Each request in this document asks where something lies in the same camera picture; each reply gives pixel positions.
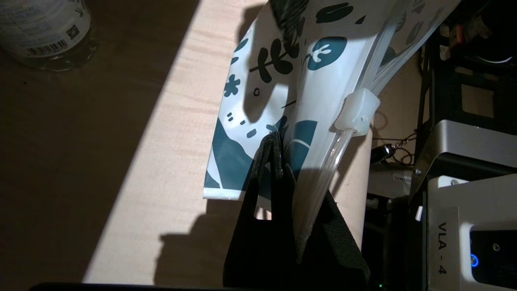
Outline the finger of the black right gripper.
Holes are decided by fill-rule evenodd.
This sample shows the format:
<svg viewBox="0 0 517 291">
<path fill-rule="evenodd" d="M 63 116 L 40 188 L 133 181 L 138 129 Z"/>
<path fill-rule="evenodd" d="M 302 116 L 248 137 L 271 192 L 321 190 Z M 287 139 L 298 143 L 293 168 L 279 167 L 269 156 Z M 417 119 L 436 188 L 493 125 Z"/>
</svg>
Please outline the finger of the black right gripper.
<svg viewBox="0 0 517 291">
<path fill-rule="evenodd" d="M 290 45 L 308 0 L 270 0 L 270 9 L 275 23 L 282 32 L 283 44 Z"/>
</svg>

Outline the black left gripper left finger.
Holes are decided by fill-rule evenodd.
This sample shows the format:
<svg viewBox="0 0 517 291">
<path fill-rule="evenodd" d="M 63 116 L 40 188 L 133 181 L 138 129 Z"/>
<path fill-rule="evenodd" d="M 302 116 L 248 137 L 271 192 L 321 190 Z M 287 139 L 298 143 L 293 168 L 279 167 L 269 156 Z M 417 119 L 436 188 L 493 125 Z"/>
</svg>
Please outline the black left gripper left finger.
<svg viewBox="0 0 517 291">
<path fill-rule="evenodd" d="M 223 267 L 223 286 L 279 289 L 295 270 L 292 226 L 294 182 L 286 169 L 278 131 L 263 138 Z M 255 217 L 260 193 L 270 191 L 271 220 Z"/>
</svg>

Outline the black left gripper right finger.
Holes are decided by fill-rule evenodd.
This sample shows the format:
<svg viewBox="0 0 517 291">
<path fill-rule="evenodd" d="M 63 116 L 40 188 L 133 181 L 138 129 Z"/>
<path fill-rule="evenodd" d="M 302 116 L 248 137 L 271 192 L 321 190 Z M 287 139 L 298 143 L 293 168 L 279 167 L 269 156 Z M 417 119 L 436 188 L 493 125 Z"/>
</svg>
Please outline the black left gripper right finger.
<svg viewBox="0 0 517 291">
<path fill-rule="evenodd" d="M 370 270 L 330 193 L 309 236 L 301 263 L 305 289 L 366 289 Z"/>
</svg>

